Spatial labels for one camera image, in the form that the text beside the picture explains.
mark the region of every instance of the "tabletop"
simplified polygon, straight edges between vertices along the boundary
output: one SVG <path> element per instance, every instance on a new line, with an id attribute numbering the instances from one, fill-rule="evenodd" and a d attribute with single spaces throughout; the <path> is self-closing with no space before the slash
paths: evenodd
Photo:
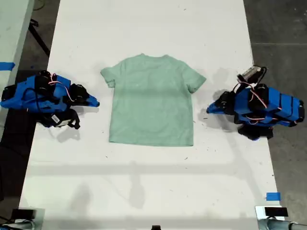
<path id="1" fill-rule="evenodd" d="M 12 71 L 0 71 L 0 93 L 15 84 L 34 0 L 0 0 L 0 62 L 13 62 Z M 8 109 L 0 107 L 0 140 Z"/>
<path id="2" fill-rule="evenodd" d="M 100 70 L 140 53 L 207 78 L 192 95 L 193 147 L 108 142 L 113 90 Z M 279 205 L 265 200 L 276 192 L 268 142 L 205 112 L 252 64 L 242 0 L 62 0 L 48 71 L 100 107 L 75 107 L 79 130 L 36 126 L 20 207 L 43 209 L 44 230 L 258 229 L 255 206 Z"/>

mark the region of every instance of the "label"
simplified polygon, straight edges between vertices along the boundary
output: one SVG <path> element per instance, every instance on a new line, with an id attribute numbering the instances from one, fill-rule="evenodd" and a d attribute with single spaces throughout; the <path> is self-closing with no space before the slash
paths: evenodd
<path id="1" fill-rule="evenodd" d="M 70 121 L 71 121 L 71 120 L 62 121 L 60 124 L 57 125 L 57 127 L 66 126 Z"/>
<path id="2" fill-rule="evenodd" d="M 54 115 L 52 115 L 52 120 L 54 120 L 54 122 L 55 123 L 58 123 L 59 122 L 59 119 L 58 119 L 58 117 L 54 114 Z"/>

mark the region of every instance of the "blue painter's tape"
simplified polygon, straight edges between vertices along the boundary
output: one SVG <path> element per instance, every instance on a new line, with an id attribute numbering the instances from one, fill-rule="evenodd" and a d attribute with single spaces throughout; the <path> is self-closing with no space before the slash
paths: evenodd
<path id="1" fill-rule="evenodd" d="M 280 193 L 267 193 L 267 201 L 280 201 Z"/>
<path id="2" fill-rule="evenodd" d="M 15 66 L 13 62 L 0 62 L 0 71 L 11 71 Z"/>

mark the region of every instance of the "t-shirt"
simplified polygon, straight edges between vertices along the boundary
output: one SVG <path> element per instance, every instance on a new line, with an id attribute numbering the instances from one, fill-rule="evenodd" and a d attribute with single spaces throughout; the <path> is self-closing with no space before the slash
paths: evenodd
<path id="1" fill-rule="evenodd" d="M 140 54 L 101 70 L 114 89 L 109 142 L 193 146 L 191 93 L 205 78 L 171 56 Z"/>

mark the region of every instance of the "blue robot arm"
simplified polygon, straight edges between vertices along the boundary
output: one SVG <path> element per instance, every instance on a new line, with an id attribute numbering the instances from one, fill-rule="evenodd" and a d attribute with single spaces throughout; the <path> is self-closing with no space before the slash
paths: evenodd
<path id="1" fill-rule="evenodd" d="M 60 75 L 42 71 L 28 77 L 26 81 L 6 87 L 0 105 L 4 108 L 27 109 L 46 127 L 67 124 L 79 128 L 78 115 L 70 107 L 98 107 L 99 102 L 82 85 L 71 84 L 70 80 Z"/>
<path id="2" fill-rule="evenodd" d="M 238 75 L 239 88 L 224 92 L 208 107 L 207 113 L 233 115 L 234 122 L 243 125 L 238 132 L 251 140 L 273 137 L 274 125 L 293 127 L 302 122 L 303 101 L 260 84 L 265 72 L 266 68 L 254 66 Z"/>

